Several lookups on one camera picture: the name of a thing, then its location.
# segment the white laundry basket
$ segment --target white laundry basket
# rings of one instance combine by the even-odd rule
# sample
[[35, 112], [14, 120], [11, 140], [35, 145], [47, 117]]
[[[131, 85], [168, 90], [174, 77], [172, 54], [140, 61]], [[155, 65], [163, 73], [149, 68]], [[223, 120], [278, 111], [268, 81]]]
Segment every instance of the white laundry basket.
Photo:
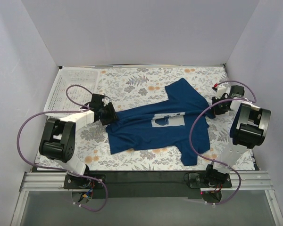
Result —
[[[79, 111], [80, 106], [75, 105], [66, 97], [65, 91], [70, 85], [82, 85], [92, 93], [96, 92], [100, 72], [91, 68], [62, 68], [52, 85], [50, 94], [46, 101], [44, 111]], [[91, 95], [80, 87], [72, 87], [68, 90], [72, 100], [85, 104], [91, 101]], [[49, 113], [47, 116], [63, 117], [67, 114]]]

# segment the metal frame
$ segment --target metal frame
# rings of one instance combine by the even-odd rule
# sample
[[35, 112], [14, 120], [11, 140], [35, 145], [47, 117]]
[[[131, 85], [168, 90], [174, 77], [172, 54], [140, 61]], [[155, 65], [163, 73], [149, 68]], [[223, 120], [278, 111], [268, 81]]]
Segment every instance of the metal frame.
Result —
[[[264, 190], [272, 215], [277, 226], [283, 226], [283, 217], [280, 212], [278, 202], [276, 200], [273, 184], [267, 171], [239, 171], [242, 178], [240, 190]], [[16, 205], [11, 226], [18, 226], [24, 213], [27, 197], [30, 191], [84, 191], [83, 189], [64, 189], [66, 173], [64, 172], [38, 172], [25, 173], [20, 188], [19, 199]], [[230, 173], [232, 188], [223, 188], [223, 190], [231, 191], [237, 188], [239, 183], [238, 176]]]

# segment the gray wall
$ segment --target gray wall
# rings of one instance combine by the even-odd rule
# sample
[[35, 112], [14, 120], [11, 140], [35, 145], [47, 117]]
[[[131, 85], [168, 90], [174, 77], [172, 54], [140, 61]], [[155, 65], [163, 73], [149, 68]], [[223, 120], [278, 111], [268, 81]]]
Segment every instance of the gray wall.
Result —
[[[16, 136], [30, 115], [41, 111], [58, 71], [21, 0], [0, 0], [0, 226], [10, 224], [24, 170]], [[40, 117], [25, 128], [22, 148], [33, 160]]]
[[254, 149], [268, 170], [283, 214], [283, 0], [261, 0], [227, 62], [232, 79], [250, 85], [272, 111], [267, 137]]
[[225, 63], [258, 0], [22, 0], [63, 66]]

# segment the folded fabric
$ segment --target folded fabric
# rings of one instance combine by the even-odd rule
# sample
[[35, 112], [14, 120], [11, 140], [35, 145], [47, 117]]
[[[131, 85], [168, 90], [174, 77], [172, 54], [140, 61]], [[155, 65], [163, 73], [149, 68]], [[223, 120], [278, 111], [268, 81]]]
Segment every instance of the folded fabric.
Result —
[[[185, 79], [165, 89], [167, 101], [117, 112], [119, 121], [106, 127], [111, 154], [130, 148], [138, 151], [174, 145], [185, 166], [197, 164], [197, 155], [189, 145], [189, 132], [208, 103]], [[192, 140], [199, 153], [210, 149], [205, 115], [197, 122]]]

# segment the purple cable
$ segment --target purple cable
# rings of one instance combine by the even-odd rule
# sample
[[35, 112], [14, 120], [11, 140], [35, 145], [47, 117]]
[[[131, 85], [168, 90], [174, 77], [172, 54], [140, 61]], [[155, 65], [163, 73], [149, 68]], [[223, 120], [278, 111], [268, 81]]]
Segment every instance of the purple cable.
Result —
[[[87, 88], [85, 88], [85, 87], [83, 87], [83, 86], [80, 86], [80, 85], [72, 85], [72, 86], [70, 86], [70, 87], [73, 87], [73, 86], [82, 87], [83, 89], [85, 89], [85, 90], [87, 90], [88, 92], [90, 92]], [[67, 94], [67, 98], [68, 98], [71, 102], [77, 104], [75, 101], [73, 101], [72, 99], [70, 99], [70, 97], [68, 96], [68, 94]], [[20, 149], [20, 136], [21, 136], [21, 133], [22, 133], [22, 130], [23, 130], [24, 126], [25, 126], [31, 119], [33, 119], [33, 118], [35, 118], [35, 117], [37, 117], [37, 116], [39, 116], [39, 115], [43, 115], [43, 114], [47, 114], [47, 113], [81, 113], [81, 112], [82, 112], [82, 111], [47, 111], [47, 112], [40, 112], [40, 113], [37, 113], [37, 114], [35, 114], [35, 115], [29, 117], [29, 118], [22, 124], [22, 126], [21, 126], [20, 129], [19, 129], [18, 135], [17, 135], [17, 150], [18, 150], [18, 153], [19, 153], [21, 159], [22, 159], [23, 161], [25, 161], [27, 164], [31, 165], [31, 166], [35, 166], [35, 167], [43, 168], [43, 169], [49, 169], [49, 170], [60, 170], [60, 171], [63, 171], [63, 172], [66, 172], [66, 173], [67, 173], [68, 171], [67, 171], [66, 169], [61, 169], [61, 168], [56, 168], [56, 167], [40, 166], [40, 165], [38, 165], [38, 164], [34, 164], [34, 163], [28, 161], [28, 160], [23, 156], [23, 154], [22, 154], [22, 152], [21, 152], [21, 149]], [[90, 210], [90, 211], [92, 211], [92, 212], [98, 212], [98, 211], [100, 211], [102, 208], [104, 208], [104, 206], [106, 205], [106, 202], [107, 202], [107, 200], [108, 200], [108, 190], [107, 190], [106, 185], [105, 185], [102, 181], [100, 181], [99, 179], [97, 179], [97, 178], [93, 178], [93, 177], [89, 177], [89, 176], [84, 176], [84, 175], [80, 175], [80, 174], [73, 173], [73, 172], [72, 172], [71, 174], [72, 174], [72, 175], [75, 175], [75, 176], [77, 176], [77, 177], [82, 177], [82, 178], [87, 178], [87, 179], [91, 179], [91, 180], [98, 181], [99, 183], [101, 183], [101, 184], [103, 185], [103, 187], [104, 187], [104, 189], [105, 189], [105, 194], [106, 194], [106, 195], [105, 195], [105, 201], [104, 201], [104, 203], [102, 204], [101, 207], [99, 207], [99, 208], [96, 209], [96, 210], [95, 210], [95, 209], [92, 209], [92, 208], [90, 208], [90, 207], [88, 207], [88, 206], [81, 205], [81, 204], [79, 204], [79, 203], [77, 203], [77, 202], [75, 202], [75, 204], [78, 205], [78, 206], [80, 206], [80, 207], [83, 207], [83, 208], [85, 208], [85, 209], [87, 209], [87, 210]]]
[[[239, 84], [241, 84], [241, 85], [247, 87], [247, 88], [249, 89], [249, 91], [252, 93], [253, 97], [254, 97], [254, 101], [253, 101], [253, 102], [255, 103], [255, 102], [257, 101], [254, 92], [253, 92], [247, 85], [243, 84], [242, 82], [239, 82], [239, 81], [223, 81], [223, 82], [219, 83], [218, 85], [220, 85], [220, 84], [222, 84], [222, 83], [225, 83], [225, 82], [236, 82], [236, 83], [239, 83]], [[208, 157], [203, 156], [202, 154], [199, 154], [199, 153], [196, 151], [196, 149], [194, 148], [194, 146], [193, 146], [193, 143], [192, 143], [192, 133], [193, 133], [193, 130], [194, 130], [194, 127], [195, 127], [196, 123], [197, 123], [198, 120], [205, 114], [205, 112], [207, 112], [207, 111], [210, 110], [212, 107], [214, 107], [214, 106], [216, 106], [216, 105], [218, 105], [218, 104], [220, 104], [220, 103], [225, 103], [225, 102], [235, 101], [235, 100], [247, 101], [246, 99], [243, 99], [243, 98], [232, 98], [232, 99], [221, 100], [221, 101], [218, 101], [218, 102], [212, 104], [211, 106], [207, 107], [207, 108], [196, 118], [196, 120], [194, 121], [194, 123], [193, 123], [193, 125], [192, 125], [192, 127], [191, 127], [190, 134], [189, 134], [189, 143], [190, 143], [191, 149], [192, 149], [198, 156], [200, 156], [200, 157], [203, 158], [203, 159], [206, 159], [206, 160], [209, 160], [209, 161], [216, 162], [216, 163], [222, 164], [222, 165], [224, 165], [224, 166], [227, 166], [230, 170], [234, 171], [234, 172], [237, 174], [238, 178], [239, 178], [239, 184], [238, 184], [238, 186], [237, 186], [237, 189], [234, 191], [234, 193], [233, 193], [230, 197], [228, 197], [228, 198], [227, 198], [226, 200], [224, 200], [224, 201], [221, 201], [221, 202], [218, 202], [218, 203], [215, 203], [215, 204], [214, 204], [214, 203], [209, 203], [209, 204], [211, 204], [211, 205], [220, 205], [220, 204], [226, 203], [226, 202], [228, 202], [229, 200], [231, 200], [231, 199], [237, 194], [237, 192], [239, 191], [239, 188], [241, 187], [241, 177], [240, 177], [240, 174], [238, 173], [237, 170], [233, 169], [232, 167], [229, 167], [229, 165], [226, 164], [225, 162], [221, 162], [221, 161], [218, 161], [218, 160], [215, 160], [215, 159], [210, 159], [210, 158], [208, 158]]]
[[256, 95], [254, 94], [254, 92], [251, 90], [250, 87], [248, 87], [248, 86], [245, 85], [244, 83], [242, 83], [242, 82], [240, 82], [240, 81], [236, 81], [236, 80], [227, 80], [227, 81], [222, 81], [222, 82], [218, 83], [218, 85], [220, 85], [220, 84], [222, 84], [222, 83], [226, 83], [226, 82], [236, 82], [236, 83], [239, 83], [239, 84], [245, 86], [245, 87], [251, 92], [251, 94], [252, 94], [253, 97], [254, 97], [254, 101], [251, 101], [251, 102], [253, 102], [253, 103], [257, 102], [257, 98], [256, 98]]
[[82, 105], [82, 104], [80, 104], [80, 103], [78, 103], [78, 102], [72, 100], [72, 99], [69, 97], [69, 95], [68, 95], [68, 90], [69, 90], [71, 87], [81, 87], [81, 88], [83, 88], [84, 90], [88, 91], [88, 92], [92, 95], [91, 91], [88, 90], [87, 88], [85, 88], [84, 86], [81, 86], [81, 85], [71, 85], [71, 86], [69, 86], [69, 87], [66, 89], [66, 97], [67, 97], [72, 103], [74, 103], [75, 105], [78, 105], [78, 106], [81, 106], [81, 107], [86, 108], [85, 105]]

